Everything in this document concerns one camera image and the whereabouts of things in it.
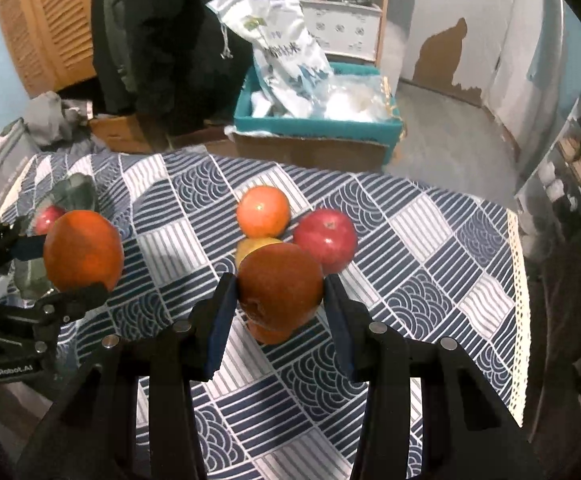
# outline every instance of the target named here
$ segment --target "white drawer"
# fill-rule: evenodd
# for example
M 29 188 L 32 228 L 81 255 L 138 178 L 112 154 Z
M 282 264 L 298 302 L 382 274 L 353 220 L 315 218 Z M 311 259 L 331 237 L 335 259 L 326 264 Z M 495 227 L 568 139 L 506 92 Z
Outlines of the white drawer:
M 381 8 L 301 0 L 305 24 L 326 54 L 377 58 Z

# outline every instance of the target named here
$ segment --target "blue and white patterned tablecloth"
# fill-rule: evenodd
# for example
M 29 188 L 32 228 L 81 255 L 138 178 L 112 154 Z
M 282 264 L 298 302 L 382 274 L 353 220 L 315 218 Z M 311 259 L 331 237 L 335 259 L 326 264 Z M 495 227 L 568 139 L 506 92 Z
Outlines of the blue and white patterned tablecloth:
M 81 159 L 52 154 L 33 160 L 2 220 L 27 214 L 76 172 L 94 177 L 101 213 L 122 234 L 125 269 L 105 307 L 62 330 L 65 362 L 83 362 L 110 333 L 154 336 L 211 295 L 223 272 L 235 272 L 239 198 L 250 186 L 269 184 L 290 199 L 286 240 L 311 209 L 338 208 L 350 216 L 359 248 L 341 278 L 375 319 L 416 339 L 457 339 L 507 404 L 523 397 L 523 390 L 513 391 L 526 373 L 515 358 L 527 352 L 519 341 L 515 351 L 515 274 L 523 270 L 515 268 L 518 238 L 506 209 L 387 175 L 183 152 Z M 0 278 L 0 300 L 17 300 L 8 278 Z M 146 447 L 148 378 L 140 384 L 138 443 Z M 418 382 L 412 384 L 409 465 L 416 474 L 421 401 Z M 210 478 L 349 477 L 366 384 L 351 384 L 337 370 L 322 314 L 288 342 L 260 346 L 238 313 L 221 370 L 192 391 Z

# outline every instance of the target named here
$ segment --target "metal screw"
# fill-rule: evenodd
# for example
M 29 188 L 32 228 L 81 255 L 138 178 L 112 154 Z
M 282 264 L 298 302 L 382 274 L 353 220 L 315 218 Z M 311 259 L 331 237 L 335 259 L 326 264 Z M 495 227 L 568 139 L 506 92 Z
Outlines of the metal screw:
M 439 344 L 443 346 L 443 348 L 445 348 L 446 350 L 454 350 L 457 348 L 457 341 L 455 341 L 451 337 L 442 337 Z
M 382 323 L 381 321 L 373 321 L 368 325 L 368 328 L 374 334 L 384 334 L 388 330 L 385 323 Z
M 190 321 L 188 321 L 187 319 L 180 319 L 178 321 L 175 321 L 173 325 L 173 330 L 178 334 L 188 332 L 191 328 L 192 325 L 190 324 Z
M 107 335 L 104 339 L 102 339 L 102 345 L 104 345 L 104 348 L 113 348 L 113 346 L 117 346 L 119 342 L 120 337 L 115 334 Z

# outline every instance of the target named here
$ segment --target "gray cloth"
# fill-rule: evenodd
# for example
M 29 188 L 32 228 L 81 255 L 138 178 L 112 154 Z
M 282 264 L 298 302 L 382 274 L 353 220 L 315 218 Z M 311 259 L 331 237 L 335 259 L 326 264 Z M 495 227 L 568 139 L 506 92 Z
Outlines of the gray cloth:
M 8 140 L 0 148 L 0 208 L 33 155 L 41 152 L 67 153 L 79 158 L 108 151 L 106 145 L 90 134 L 87 107 L 62 102 L 55 92 L 31 100 L 24 116 L 1 133 Z
M 32 142 L 22 119 L 5 127 L 2 135 L 8 140 L 0 149 L 0 208 L 28 161 L 42 151 Z
M 106 150 L 103 142 L 91 136 L 85 110 L 74 105 L 63 102 L 55 92 L 46 92 L 30 101 L 24 123 L 42 151 L 84 156 Z

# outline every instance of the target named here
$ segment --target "wooden louvered door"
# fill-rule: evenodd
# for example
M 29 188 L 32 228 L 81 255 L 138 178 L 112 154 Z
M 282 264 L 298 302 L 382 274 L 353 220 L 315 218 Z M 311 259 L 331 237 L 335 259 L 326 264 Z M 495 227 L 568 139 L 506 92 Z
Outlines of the wooden louvered door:
M 24 88 L 35 97 L 95 77 L 91 0 L 0 0 L 0 24 Z

